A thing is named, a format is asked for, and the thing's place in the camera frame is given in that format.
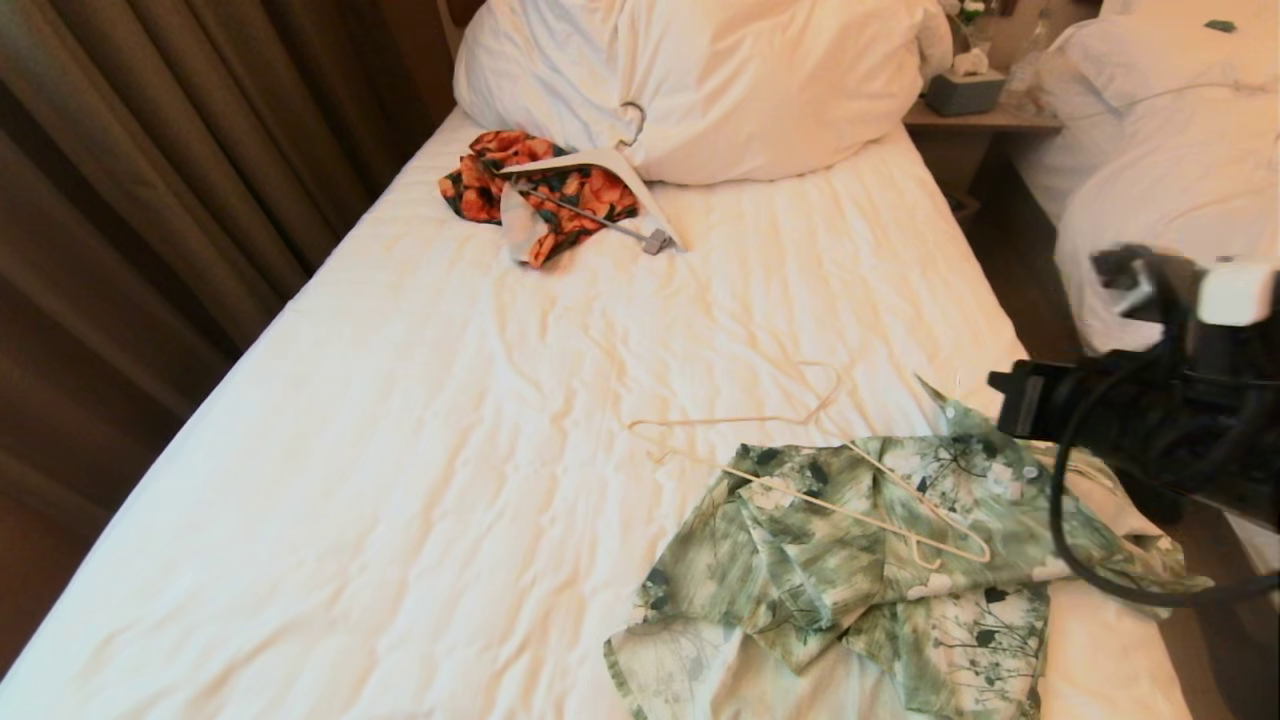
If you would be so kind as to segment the green floral shirt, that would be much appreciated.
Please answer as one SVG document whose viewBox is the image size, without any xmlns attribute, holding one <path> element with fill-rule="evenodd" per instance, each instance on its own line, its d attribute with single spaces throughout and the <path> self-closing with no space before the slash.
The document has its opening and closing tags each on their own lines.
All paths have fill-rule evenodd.
<svg viewBox="0 0 1280 720">
<path fill-rule="evenodd" d="M 979 534 L 991 562 L 923 547 L 942 565 L 919 568 L 900 536 L 695 462 L 714 478 L 603 644 L 636 720 L 1192 720 L 1169 611 L 1089 587 L 1053 546 L 1056 447 L 928 396 L 940 434 L 846 441 Z M 977 550 L 844 442 L 717 461 Z"/>
</svg>

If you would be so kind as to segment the white wire hanger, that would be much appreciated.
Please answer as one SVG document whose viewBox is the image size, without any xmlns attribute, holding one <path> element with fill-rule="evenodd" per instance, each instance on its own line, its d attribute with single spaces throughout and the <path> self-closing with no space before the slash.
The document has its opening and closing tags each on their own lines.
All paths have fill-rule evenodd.
<svg viewBox="0 0 1280 720">
<path fill-rule="evenodd" d="M 937 570 L 941 568 L 942 562 L 940 560 L 929 560 L 922 555 L 923 547 L 933 548 L 941 553 L 947 553 L 954 557 L 965 559 L 968 561 L 978 562 L 986 565 L 993 559 L 993 551 L 989 544 L 969 527 L 963 525 L 960 521 L 954 519 L 950 514 L 943 511 L 937 505 L 932 503 L 922 492 L 914 489 L 909 483 L 905 482 L 899 474 L 887 468 L 882 461 L 873 457 L 864 448 L 854 445 L 851 441 L 845 441 L 844 447 L 854 452 L 856 456 L 861 457 L 865 462 L 869 462 L 874 470 L 877 470 L 883 478 L 891 480 L 892 484 L 897 486 L 900 489 L 908 492 L 919 506 L 931 515 L 934 520 L 943 523 L 946 527 L 952 528 L 959 532 L 963 537 L 968 538 L 974 546 L 975 551 L 972 552 L 964 547 L 957 547 L 955 544 L 945 543 L 933 539 L 928 536 L 922 536 L 914 530 L 904 529 L 883 519 L 873 518 L 861 512 L 854 512 L 846 507 L 827 502 L 822 498 L 813 497 L 810 495 L 804 495 L 797 489 L 791 489 L 777 480 L 772 480 L 767 477 L 756 477 L 746 471 L 731 468 L 723 462 L 716 461 L 714 459 L 703 457 L 701 455 L 672 445 L 671 442 L 662 439 L 659 436 L 648 433 L 649 428 L 658 428 L 660 430 L 675 430 L 685 428 L 699 428 L 699 427 L 723 427 L 723 425 L 740 425 L 740 424 L 755 424 L 755 423 L 781 423 L 791 427 L 814 427 L 819 428 L 820 423 L 826 419 L 827 410 L 835 401 L 836 395 L 841 387 L 841 373 L 840 369 L 831 363 L 819 363 L 814 360 L 799 360 L 795 366 L 804 370 L 818 369 L 822 370 L 828 379 L 828 384 L 824 389 L 817 389 L 814 384 L 810 383 L 809 377 L 805 375 L 804 383 L 809 388 L 810 393 L 814 396 L 815 401 L 801 416 L 781 416 L 781 415 L 754 415 L 754 416 L 707 416 L 707 418 L 689 418 L 689 419 L 634 419 L 623 423 L 625 432 L 634 436 L 643 442 L 652 446 L 654 454 L 653 461 L 657 464 L 663 464 L 669 456 L 676 455 L 686 460 L 699 462 L 701 465 L 716 469 L 717 471 L 724 471 L 730 475 L 737 477 L 740 479 L 748 480 L 753 484 L 763 486 L 777 495 L 782 495 L 804 503 L 809 503 L 814 507 L 824 509 L 829 512 L 852 519 L 855 521 L 864 523 L 870 527 L 876 527 L 893 536 L 900 536 L 908 542 L 908 547 L 911 551 L 911 559 L 919 568 L 927 570 Z"/>
</svg>

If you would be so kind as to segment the white clip hanger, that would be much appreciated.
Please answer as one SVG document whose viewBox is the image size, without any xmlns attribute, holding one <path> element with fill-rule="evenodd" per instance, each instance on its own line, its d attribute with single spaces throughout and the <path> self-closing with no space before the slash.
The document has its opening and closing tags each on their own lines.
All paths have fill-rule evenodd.
<svg viewBox="0 0 1280 720">
<path fill-rule="evenodd" d="M 617 176 L 623 186 L 626 186 L 635 199 L 639 206 L 652 217 L 652 228 L 646 232 L 636 231 L 628 225 L 622 225 L 617 222 L 607 220 L 604 217 L 589 213 L 581 208 L 570 206 L 558 199 L 553 204 L 568 209 L 572 213 L 588 218 L 590 220 L 600 223 L 602 227 L 611 229 L 613 232 L 625 234 L 635 241 L 637 241 L 639 247 L 646 255 L 659 255 L 662 252 L 686 252 L 687 247 L 684 245 L 678 234 L 675 232 L 667 215 L 662 211 L 660 205 L 648 188 L 645 181 L 634 169 L 626 158 L 623 150 L 631 147 L 635 141 L 639 140 L 640 133 L 644 129 L 646 122 L 646 110 L 644 106 L 636 102 L 626 102 L 625 108 L 634 109 L 637 113 L 636 127 L 631 138 L 618 138 L 612 145 L 607 145 L 599 149 L 588 149 L 577 152 L 570 152 L 566 155 L 553 156 L 544 160 L 538 160 L 532 163 L 526 163 L 521 165 L 507 167 L 500 170 L 500 174 L 507 178 L 507 183 L 517 188 L 526 188 L 530 193 L 536 197 L 545 199 L 544 193 L 539 193 L 532 188 L 531 184 L 524 181 L 525 177 L 535 173 L 545 173 L 549 170 L 568 170 L 573 168 L 584 167 L 599 167 L 612 172 Z"/>
</svg>

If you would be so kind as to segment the white bed mattress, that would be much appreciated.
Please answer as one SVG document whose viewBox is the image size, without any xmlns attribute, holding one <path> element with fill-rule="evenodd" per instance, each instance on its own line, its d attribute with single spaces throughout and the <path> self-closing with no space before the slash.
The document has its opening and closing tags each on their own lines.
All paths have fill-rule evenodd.
<svg viewBox="0 0 1280 720">
<path fill-rule="evenodd" d="M 1280 534 L 1235 514 L 1226 515 L 1256 575 L 1280 574 Z"/>
</svg>

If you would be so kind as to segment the wooden nightstand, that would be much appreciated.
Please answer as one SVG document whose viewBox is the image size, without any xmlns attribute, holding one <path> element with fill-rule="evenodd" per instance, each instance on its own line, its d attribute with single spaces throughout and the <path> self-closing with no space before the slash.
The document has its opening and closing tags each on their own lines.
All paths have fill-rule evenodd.
<svg viewBox="0 0 1280 720">
<path fill-rule="evenodd" d="M 997 138 L 1056 135 L 1062 128 L 1052 114 L 1029 115 L 1005 104 L 983 113 L 942 115 L 923 97 L 914 102 L 904 124 L 937 184 L 965 195 L 972 193 Z"/>
</svg>

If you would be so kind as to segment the white duvet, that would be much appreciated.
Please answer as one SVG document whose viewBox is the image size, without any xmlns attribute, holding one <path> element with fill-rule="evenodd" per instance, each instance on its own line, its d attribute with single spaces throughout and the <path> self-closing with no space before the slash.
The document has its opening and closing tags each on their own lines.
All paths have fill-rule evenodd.
<svg viewBox="0 0 1280 720">
<path fill-rule="evenodd" d="M 1030 96 L 1062 128 L 1018 145 L 1012 161 L 1056 231 L 1087 352 L 1160 334 L 1111 309 L 1098 251 L 1280 258 L 1280 0 L 1105 0 L 1044 50 Z"/>
</svg>

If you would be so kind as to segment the grey tissue box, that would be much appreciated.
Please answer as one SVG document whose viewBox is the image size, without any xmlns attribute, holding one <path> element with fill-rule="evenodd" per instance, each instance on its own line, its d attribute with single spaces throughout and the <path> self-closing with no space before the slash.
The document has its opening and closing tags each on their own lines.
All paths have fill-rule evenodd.
<svg viewBox="0 0 1280 720">
<path fill-rule="evenodd" d="M 936 76 L 923 95 L 924 104 L 941 117 L 966 117 L 992 111 L 1007 83 L 983 47 L 957 54 L 951 67 Z"/>
</svg>

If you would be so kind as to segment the clear plastic bottle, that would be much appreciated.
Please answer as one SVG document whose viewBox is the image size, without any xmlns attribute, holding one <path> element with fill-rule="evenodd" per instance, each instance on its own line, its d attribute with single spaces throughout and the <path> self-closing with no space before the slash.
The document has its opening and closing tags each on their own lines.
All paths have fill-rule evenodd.
<svg viewBox="0 0 1280 720">
<path fill-rule="evenodd" d="M 1036 26 L 1020 46 L 1014 63 L 1009 68 L 1004 95 L 1009 102 L 1025 96 L 1034 82 L 1037 67 L 1050 46 L 1052 10 L 1044 5 L 1038 10 Z"/>
</svg>

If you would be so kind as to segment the white flowers in vase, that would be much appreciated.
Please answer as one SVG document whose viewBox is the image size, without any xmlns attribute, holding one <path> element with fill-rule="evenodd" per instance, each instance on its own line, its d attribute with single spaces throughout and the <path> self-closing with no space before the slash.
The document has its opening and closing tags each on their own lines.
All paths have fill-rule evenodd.
<svg viewBox="0 0 1280 720">
<path fill-rule="evenodd" d="M 979 49 L 989 50 L 992 27 L 987 19 L 986 0 L 937 0 L 952 36 L 954 51 L 959 55 Z"/>
</svg>

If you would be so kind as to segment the large white pillow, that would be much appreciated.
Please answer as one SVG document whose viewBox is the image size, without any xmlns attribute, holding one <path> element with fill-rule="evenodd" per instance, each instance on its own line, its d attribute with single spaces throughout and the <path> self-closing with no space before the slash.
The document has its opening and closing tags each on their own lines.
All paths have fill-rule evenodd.
<svg viewBox="0 0 1280 720">
<path fill-rule="evenodd" d="M 954 58 L 938 0 L 485 0 L 461 108 L 650 182 L 777 181 L 902 128 Z"/>
</svg>

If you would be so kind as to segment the orange floral garment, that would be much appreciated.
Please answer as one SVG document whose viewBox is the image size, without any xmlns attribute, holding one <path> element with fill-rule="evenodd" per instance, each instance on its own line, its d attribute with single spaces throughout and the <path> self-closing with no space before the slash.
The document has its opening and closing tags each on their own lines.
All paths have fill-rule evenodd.
<svg viewBox="0 0 1280 720">
<path fill-rule="evenodd" d="M 639 215 L 635 192 L 600 165 L 517 170 L 535 161 L 570 155 L 548 138 L 517 129 L 479 135 L 458 167 L 438 182 L 460 218 L 499 225 L 513 260 L 534 269 L 577 247 L 607 222 Z"/>
</svg>

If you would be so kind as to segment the wooden headboard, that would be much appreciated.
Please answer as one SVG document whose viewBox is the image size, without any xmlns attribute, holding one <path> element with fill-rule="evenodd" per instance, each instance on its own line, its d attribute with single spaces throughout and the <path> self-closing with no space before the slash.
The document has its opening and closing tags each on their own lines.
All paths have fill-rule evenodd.
<svg viewBox="0 0 1280 720">
<path fill-rule="evenodd" d="M 434 0 L 451 55 L 457 58 L 468 23 L 486 0 Z"/>
</svg>

